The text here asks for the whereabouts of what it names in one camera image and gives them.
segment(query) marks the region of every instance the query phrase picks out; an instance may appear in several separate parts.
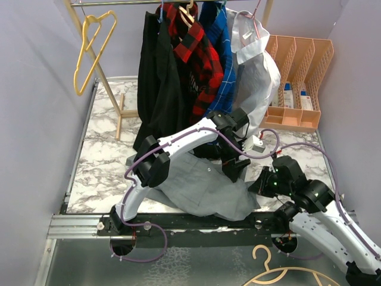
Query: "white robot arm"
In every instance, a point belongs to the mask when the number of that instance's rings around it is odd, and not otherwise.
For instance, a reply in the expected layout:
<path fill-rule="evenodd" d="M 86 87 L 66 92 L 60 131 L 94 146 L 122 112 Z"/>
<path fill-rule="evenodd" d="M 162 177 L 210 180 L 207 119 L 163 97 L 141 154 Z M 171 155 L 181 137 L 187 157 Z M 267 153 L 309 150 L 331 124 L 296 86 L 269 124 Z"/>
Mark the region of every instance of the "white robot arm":
<path fill-rule="evenodd" d="M 172 136 L 158 140 L 153 137 L 146 138 L 133 166 L 126 172 L 126 179 L 130 179 L 133 184 L 115 206 L 119 218 L 128 222 L 137 215 L 138 208 L 149 189 L 161 184 L 167 178 L 171 160 L 204 143 L 218 140 L 223 151 L 221 155 L 224 163 L 223 171 L 233 182 L 237 180 L 242 169 L 250 164 L 249 159 L 239 160 L 240 155 L 256 159 L 273 156 L 276 172 L 264 167 L 249 191 L 267 197 L 275 197 L 278 194 L 289 195 L 295 203 L 287 202 L 277 210 L 274 213 L 276 222 L 281 221 L 287 229 L 302 235 L 330 257 L 340 270 L 346 273 L 346 279 L 351 286 L 380 286 L 381 261 L 379 256 L 375 256 L 375 253 L 381 253 L 380 247 L 353 222 L 347 212 L 343 212 L 346 219 L 342 217 L 338 207 L 342 210 L 344 208 L 340 202 L 334 201 L 333 192 L 324 183 L 307 180 L 298 163 L 289 156 L 276 158 L 279 137 L 275 149 L 268 155 L 255 157 L 242 152 L 233 132 L 247 124 L 245 115 L 242 110 L 231 116 L 213 112 L 196 125 Z M 256 147 L 262 145 L 258 139 L 250 138 L 249 141 Z M 315 219 L 311 219 L 307 213 L 312 214 Z M 329 231 L 317 224 L 319 221 Z"/>

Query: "gray wall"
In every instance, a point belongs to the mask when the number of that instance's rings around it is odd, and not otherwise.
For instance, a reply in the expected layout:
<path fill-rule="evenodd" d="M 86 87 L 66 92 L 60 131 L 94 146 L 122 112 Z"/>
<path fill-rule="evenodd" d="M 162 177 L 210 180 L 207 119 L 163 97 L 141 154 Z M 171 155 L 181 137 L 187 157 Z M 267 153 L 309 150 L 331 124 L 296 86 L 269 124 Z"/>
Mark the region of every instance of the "gray wall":
<path fill-rule="evenodd" d="M 259 19 L 262 18 L 265 2 L 262 0 L 257 11 Z M 274 35 L 326 39 L 347 2 L 348 0 L 274 0 L 267 28 Z M 237 11 L 253 11 L 256 4 L 257 1 L 232 1 L 226 7 Z M 86 15 L 101 15 L 108 10 L 114 10 L 118 15 L 118 25 L 101 58 L 106 76 L 138 74 L 144 15 L 146 11 L 154 13 L 157 7 L 158 5 L 149 4 L 84 8 Z M 77 12 L 83 18 L 80 8 L 77 8 Z M 99 41 L 95 44 L 98 49 L 110 27 L 111 21 L 105 23 Z"/>
<path fill-rule="evenodd" d="M 51 0 L 1 1 L 0 39 L 0 285 L 31 286 L 90 92 L 74 93 L 80 42 Z"/>
<path fill-rule="evenodd" d="M 344 203 L 381 244 L 381 2 L 350 0 L 329 38 L 335 56 L 320 91 L 319 130 L 336 162 Z"/>

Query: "black and red flannel shirt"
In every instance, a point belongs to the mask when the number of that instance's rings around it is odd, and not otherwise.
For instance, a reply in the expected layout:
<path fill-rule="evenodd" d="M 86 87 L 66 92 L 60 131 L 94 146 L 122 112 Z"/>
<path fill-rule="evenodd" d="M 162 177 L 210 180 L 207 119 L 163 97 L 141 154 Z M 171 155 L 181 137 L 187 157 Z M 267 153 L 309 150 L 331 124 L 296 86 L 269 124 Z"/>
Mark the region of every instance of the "black and red flannel shirt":
<path fill-rule="evenodd" d="M 218 53 L 200 23 L 195 20 L 188 30 L 180 16 L 180 5 L 165 3 L 163 19 L 168 25 L 173 52 L 177 58 L 183 96 L 192 106 L 189 121 L 194 124 L 202 119 L 216 97 L 224 73 Z M 197 4 L 194 3 L 190 14 L 195 16 L 197 13 Z"/>

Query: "marble tabletop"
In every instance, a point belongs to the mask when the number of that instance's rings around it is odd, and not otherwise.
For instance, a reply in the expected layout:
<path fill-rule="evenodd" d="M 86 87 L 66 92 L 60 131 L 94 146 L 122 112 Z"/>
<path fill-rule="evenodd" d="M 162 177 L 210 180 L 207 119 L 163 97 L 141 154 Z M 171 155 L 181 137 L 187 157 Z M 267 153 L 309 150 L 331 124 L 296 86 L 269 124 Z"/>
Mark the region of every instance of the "marble tabletop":
<path fill-rule="evenodd" d="M 124 109 L 136 109 L 137 80 L 125 79 L 110 81 L 117 102 L 125 94 Z M 99 83 L 91 109 L 80 158 L 71 188 L 67 213 L 108 213 L 118 203 L 129 185 L 123 178 L 126 171 L 126 158 L 136 153 L 132 148 L 140 126 L 139 118 L 123 119 L 120 140 L 115 140 L 117 115 L 102 83 Z M 309 142 L 319 145 L 316 133 L 300 133 L 279 130 L 280 146 L 293 142 Z M 275 146 L 276 139 L 271 133 L 265 133 L 265 153 Z M 319 151 L 294 146 L 285 149 L 283 155 L 290 155 L 298 161 L 308 179 L 319 179 L 330 188 L 332 183 L 324 157 Z M 246 181 L 254 181 L 263 166 L 270 166 L 271 159 L 251 160 L 246 173 Z M 275 199 L 257 196 L 261 208 L 256 211 L 273 211 L 281 206 Z M 144 199 L 139 213 L 181 212 L 161 203 Z"/>

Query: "clothing rack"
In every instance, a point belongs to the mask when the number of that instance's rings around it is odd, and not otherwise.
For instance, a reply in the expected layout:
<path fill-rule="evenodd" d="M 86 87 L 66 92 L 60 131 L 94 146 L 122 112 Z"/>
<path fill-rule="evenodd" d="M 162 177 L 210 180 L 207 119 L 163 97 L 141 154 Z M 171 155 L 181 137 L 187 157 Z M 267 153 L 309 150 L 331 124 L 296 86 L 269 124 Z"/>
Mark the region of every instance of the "clothing rack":
<path fill-rule="evenodd" d="M 76 27 L 79 35 L 82 37 L 82 22 L 79 19 L 79 16 L 77 14 L 77 11 L 75 8 L 83 8 L 83 7 L 97 7 L 97 6 L 115 6 L 115 5 L 140 5 L 140 4 L 160 4 L 161 0 L 146 0 L 146 1 L 118 1 L 118 2 L 79 2 L 79 3 L 72 3 L 71 0 L 63 0 L 64 5 L 70 15 L 71 20 L 73 21 L 74 26 Z M 163 0 L 164 3 L 188 3 L 189 0 Z M 208 1 L 215 1 L 215 0 L 193 0 L 194 2 L 208 2 Z M 270 11 L 273 5 L 274 0 L 266 0 L 266 6 L 263 12 L 263 18 L 262 18 L 262 25 L 263 27 L 266 27 L 268 22 L 268 17 L 270 15 Z M 87 47 L 87 52 L 89 53 L 89 56 L 93 63 L 96 61 L 97 55 L 94 53 L 94 50 L 91 46 L 93 39 L 90 41 L 89 39 L 85 37 L 85 39 L 82 39 L 85 46 Z M 102 83 L 105 87 L 105 90 L 114 106 L 115 112 L 118 115 L 118 122 L 117 122 L 117 132 L 116 132 L 116 140 L 120 139 L 120 130 L 121 130 L 121 121 L 123 118 L 127 117 L 138 117 L 138 112 L 136 110 L 123 110 L 124 106 L 124 95 L 121 95 L 120 103 L 118 104 L 115 96 L 113 94 L 113 91 L 110 88 L 110 85 L 108 84 L 106 75 L 103 72 L 103 69 L 101 67 L 101 64 L 98 62 L 95 66 L 95 70 L 98 73 L 98 76 L 101 78 Z"/>

